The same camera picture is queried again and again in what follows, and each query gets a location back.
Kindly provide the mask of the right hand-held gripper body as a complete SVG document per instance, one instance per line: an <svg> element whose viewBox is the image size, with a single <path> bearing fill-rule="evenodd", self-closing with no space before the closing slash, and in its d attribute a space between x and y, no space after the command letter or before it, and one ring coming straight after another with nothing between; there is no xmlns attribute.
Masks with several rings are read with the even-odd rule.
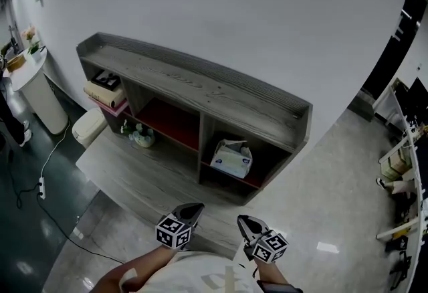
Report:
<svg viewBox="0 0 428 293"><path fill-rule="evenodd" d="M244 253L249 261L258 259L271 264L282 257L288 248L285 237L250 215L239 215L237 225L244 239Z"/></svg>

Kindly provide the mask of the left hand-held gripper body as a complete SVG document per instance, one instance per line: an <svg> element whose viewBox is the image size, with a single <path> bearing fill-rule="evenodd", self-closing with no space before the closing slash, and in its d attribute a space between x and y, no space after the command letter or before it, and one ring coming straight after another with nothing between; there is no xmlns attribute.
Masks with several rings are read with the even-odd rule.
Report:
<svg viewBox="0 0 428 293"><path fill-rule="evenodd" d="M162 216L155 226L157 242L173 250L183 249L191 240L204 208L203 203L186 203Z"/></svg>

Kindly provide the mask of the white soft tissues pack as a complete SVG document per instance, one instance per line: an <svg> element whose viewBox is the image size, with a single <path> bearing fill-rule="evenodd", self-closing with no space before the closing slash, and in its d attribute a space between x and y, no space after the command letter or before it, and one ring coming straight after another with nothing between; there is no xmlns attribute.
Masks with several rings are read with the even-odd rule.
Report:
<svg viewBox="0 0 428 293"><path fill-rule="evenodd" d="M252 163L253 157L245 140L223 139L215 148L210 166L239 179L244 179L249 173Z"/></svg>

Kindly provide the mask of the grey wooden shelf unit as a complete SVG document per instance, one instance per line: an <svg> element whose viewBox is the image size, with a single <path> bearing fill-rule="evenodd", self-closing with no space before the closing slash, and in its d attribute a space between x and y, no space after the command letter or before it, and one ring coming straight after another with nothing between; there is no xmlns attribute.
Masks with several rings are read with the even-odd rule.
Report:
<svg viewBox="0 0 428 293"><path fill-rule="evenodd" d="M87 78L103 71L120 78L125 116L185 147L197 182L231 194L234 203L251 201L309 140L311 103L231 68L107 33L76 51ZM222 140L251 151L245 177L211 166Z"/></svg>

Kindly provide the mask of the person's right forearm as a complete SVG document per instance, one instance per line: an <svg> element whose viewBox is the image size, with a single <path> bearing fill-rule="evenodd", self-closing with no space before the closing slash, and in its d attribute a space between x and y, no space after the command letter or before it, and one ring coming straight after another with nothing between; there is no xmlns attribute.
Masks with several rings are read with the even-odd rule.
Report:
<svg viewBox="0 0 428 293"><path fill-rule="evenodd" d="M275 263L267 264L258 258L254 259L259 272L259 279L262 282L271 284L287 285L289 282L285 279L284 275L280 272Z"/></svg>

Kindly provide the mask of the person's left forearm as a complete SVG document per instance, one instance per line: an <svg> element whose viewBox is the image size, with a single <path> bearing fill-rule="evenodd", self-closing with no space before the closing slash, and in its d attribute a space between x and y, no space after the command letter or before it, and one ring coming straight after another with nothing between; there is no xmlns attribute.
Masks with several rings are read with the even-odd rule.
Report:
<svg viewBox="0 0 428 293"><path fill-rule="evenodd" d="M143 256L110 270L100 278L90 293L138 292L155 273L173 259L177 252L178 250L165 246L157 247ZM120 284L121 279L130 270L135 270L136 276Z"/></svg>

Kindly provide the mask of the white cluttered work table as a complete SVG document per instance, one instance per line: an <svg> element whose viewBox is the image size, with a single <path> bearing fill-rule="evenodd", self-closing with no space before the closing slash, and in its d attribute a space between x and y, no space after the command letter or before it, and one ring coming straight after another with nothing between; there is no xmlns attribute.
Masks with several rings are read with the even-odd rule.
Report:
<svg viewBox="0 0 428 293"><path fill-rule="evenodd" d="M392 251L393 266L399 261L399 252L405 250L411 256L407 279L394 291L389 290L392 276L388 274L387 293L409 293L411 290L428 293L428 274L420 285L413 281L417 270L423 267L422 251L428 250L428 123L416 125L408 121L409 88L400 79L396 79L382 99L392 105L387 122L398 120L402 124L402 130L399 132L399 142L379 159L379 164L401 147L408 148L412 168L397 180L414 181L416 188L415 193L390 194L396 203L395 227L376 236L377 240L385 241L388 250Z"/></svg>

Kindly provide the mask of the black wrist-mounted screen device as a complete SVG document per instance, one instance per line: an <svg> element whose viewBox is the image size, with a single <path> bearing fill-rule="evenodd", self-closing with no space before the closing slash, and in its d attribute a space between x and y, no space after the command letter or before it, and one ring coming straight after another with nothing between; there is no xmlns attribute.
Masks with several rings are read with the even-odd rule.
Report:
<svg viewBox="0 0 428 293"><path fill-rule="evenodd" d="M261 280L258 280L257 284L263 293L303 293L301 289L295 288L291 284L278 284Z"/></svg>

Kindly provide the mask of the person's white printed shirt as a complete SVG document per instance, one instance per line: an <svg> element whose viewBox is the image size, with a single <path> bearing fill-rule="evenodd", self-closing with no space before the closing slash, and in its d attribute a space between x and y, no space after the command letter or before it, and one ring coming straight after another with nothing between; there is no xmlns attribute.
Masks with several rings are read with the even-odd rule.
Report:
<svg viewBox="0 0 428 293"><path fill-rule="evenodd" d="M136 293L263 293L252 274L228 258L184 251Z"/></svg>

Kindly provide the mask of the white flower pot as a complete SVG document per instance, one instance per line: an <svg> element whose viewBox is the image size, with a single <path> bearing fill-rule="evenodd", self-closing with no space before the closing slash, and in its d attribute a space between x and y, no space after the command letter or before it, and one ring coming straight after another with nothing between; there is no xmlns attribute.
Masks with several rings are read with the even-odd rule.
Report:
<svg viewBox="0 0 428 293"><path fill-rule="evenodd" d="M127 136L129 140L134 141L143 148L150 148L155 142L154 130L143 125L140 122L133 123L124 120L120 127L120 133Z"/></svg>

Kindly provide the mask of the white lidded trash bin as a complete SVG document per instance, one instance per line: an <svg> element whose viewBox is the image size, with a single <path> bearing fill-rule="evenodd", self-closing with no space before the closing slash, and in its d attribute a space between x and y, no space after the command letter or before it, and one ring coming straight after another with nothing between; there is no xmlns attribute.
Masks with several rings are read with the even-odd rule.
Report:
<svg viewBox="0 0 428 293"><path fill-rule="evenodd" d="M74 138L86 149L107 127L106 119L100 108L93 108L83 114L73 125Z"/></svg>

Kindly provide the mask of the black folding stand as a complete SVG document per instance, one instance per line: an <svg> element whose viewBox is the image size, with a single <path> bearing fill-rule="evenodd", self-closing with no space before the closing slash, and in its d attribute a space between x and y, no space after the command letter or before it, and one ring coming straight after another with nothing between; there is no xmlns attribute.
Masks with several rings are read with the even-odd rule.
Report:
<svg viewBox="0 0 428 293"><path fill-rule="evenodd" d="M393 269L389 272L392 276L392 286L389 288L390 291L396 290L401 282L407 279L407 274L411 266L411 256L407 255L407 252L399 252L399 261L393 266Z"/></svg>

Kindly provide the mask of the pink thin book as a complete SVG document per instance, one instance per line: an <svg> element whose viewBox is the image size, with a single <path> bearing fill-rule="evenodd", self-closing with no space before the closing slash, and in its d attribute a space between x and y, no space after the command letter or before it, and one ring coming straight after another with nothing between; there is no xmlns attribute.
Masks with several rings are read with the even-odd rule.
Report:
<svg viewBox="0 0 428 293"><path fill-rule="evenodd" d="M111 115L117 117L119 116L128 106L129 103L127 101L127 99L124 99L117 107L115 108L111 108L99 101L97 101L96 99L92 98L92 97L88 97L92 102L94 102L95 104L97 104L102 110L110 113Z"/></svg>

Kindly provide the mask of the stack of beige boxes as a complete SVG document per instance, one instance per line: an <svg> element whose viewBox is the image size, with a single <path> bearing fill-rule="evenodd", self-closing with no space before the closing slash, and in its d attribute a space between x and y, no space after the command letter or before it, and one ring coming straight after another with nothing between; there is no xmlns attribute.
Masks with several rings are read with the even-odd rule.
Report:
<svg viewBox="0 0 428 293"><path fill-rule="evenodd" d="M391 181L402 177L412 168L409 149L401 147L381 163L381 174Z"/></svg>

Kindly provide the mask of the beige thick book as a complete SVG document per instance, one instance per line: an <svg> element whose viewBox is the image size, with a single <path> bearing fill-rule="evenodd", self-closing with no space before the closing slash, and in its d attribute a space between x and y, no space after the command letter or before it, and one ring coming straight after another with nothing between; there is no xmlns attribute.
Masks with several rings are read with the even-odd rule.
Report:
<svg viewBox="0 0 428 293"><path fill-rule="evenodd" d="M126 94L123 90L122 84L119 84L113 90L108 90L88 81L84 86L84 92L93 99L111 108L116 108L123 100L126 99Z"/></svg>

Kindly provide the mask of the white round table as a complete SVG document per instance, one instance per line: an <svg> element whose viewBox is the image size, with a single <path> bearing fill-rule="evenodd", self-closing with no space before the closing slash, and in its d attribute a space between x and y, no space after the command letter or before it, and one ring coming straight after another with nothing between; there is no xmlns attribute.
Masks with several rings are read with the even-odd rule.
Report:
<svg viewBox="0 0 428 293"><path fill-rule="evenodd" d="M68 115L59 103L43 72L47 50L40 51L37 61L25 50L25 63L18 69L4 71L14 92L23 94L27 103L51 134L61 134L68 125Z"/></svg>

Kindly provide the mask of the woven basket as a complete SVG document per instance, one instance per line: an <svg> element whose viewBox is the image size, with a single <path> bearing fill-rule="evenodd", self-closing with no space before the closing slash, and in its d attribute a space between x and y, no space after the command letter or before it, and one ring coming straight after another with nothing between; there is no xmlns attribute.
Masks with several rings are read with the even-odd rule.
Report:
<svg viewBox="0 0 428 293"><path fill-rule="evenodd" d="M6 68L9 73L12 73L15 70L18 70L20 67L22 67L25 62L26 62L25 56L22 54L19 54L7 61Z"/></svg>

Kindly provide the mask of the pink flowers in vase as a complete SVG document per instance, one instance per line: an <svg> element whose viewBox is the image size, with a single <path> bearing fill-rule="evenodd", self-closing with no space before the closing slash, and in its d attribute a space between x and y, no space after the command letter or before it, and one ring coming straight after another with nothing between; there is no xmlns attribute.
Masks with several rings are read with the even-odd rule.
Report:
<svg viewBox="0 0 428 293"><path fill-rule="evenodd" d="M34 62L38 62L41 59L41 50L39 41L35 41L36 30L34 26L30 26L21 33L21 36L28 42L29 47L27 53L33 58Z"/></svg>

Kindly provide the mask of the black picture frame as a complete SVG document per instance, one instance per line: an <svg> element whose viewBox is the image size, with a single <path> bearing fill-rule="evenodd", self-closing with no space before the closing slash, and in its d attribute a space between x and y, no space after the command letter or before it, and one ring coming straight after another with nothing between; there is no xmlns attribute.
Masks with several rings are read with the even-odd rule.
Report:
<svg viewBox="0 0 428 293"><path fill-rule="evenodd" d="M120 85L121 80L118 75L108 70L100 70L91 79L91 82L109 91L114 91Z"/></svg>

